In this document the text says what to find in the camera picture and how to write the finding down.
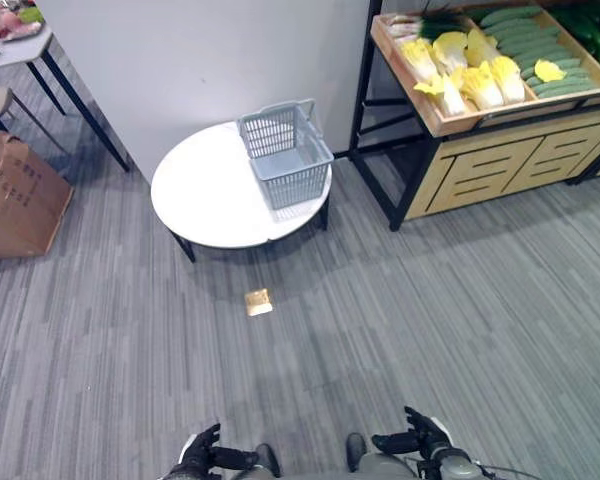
cardboard box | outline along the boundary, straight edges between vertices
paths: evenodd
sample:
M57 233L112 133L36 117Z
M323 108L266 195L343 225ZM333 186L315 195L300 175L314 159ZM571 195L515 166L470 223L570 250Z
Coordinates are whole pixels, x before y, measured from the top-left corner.
M0 258L47 253L72 193L26 143L0 132Z

small card on floor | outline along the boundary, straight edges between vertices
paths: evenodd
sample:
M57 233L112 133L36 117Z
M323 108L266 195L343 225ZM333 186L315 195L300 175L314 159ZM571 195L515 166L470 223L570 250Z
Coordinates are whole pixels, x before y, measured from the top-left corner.
M247 305L247 315L250 317L273 311L273 303L266 288L247 293L244 301Z

white round table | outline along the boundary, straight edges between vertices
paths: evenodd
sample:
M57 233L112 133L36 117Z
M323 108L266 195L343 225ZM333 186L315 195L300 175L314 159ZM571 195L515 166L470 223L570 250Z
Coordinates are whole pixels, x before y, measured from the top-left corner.
M328 219L331 167L319 198L272 211L235 122L183 140L160 162L151 182L156 214L195 261L191 243L245 248L280 239L320 213Z

basket handle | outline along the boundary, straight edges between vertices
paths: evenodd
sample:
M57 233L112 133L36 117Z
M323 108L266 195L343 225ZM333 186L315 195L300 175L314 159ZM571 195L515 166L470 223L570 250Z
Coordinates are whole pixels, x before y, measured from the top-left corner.
M318 137L320 137L320 138L324 137L324 132L322 130L322 124L320 122L320 117L318 116L318 108L316 107L316 101L313 98L305 98L304 100L296 100L296 101L290 101L290 102L274 103L273 105L267 105L266 107L262 107L257 112L257 114L266 113L270 110L274 110L274 109L282 108L282 107L300 107L300 110L302 110L306 114L305 119L309 122L309 128L315 130L315 134ZM313 115L313 118L315 119L315 127L311 123L312 115Z

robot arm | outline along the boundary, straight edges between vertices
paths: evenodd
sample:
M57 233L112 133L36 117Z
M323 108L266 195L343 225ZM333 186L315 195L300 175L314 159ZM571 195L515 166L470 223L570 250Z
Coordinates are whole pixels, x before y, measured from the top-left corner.
M469 455L451 444L449 435L429 417L411 407L405 407L407 432L394 435L374 435L373 444L383 453L401 455L420 452L418 475L427 480L496 480L471 462Z

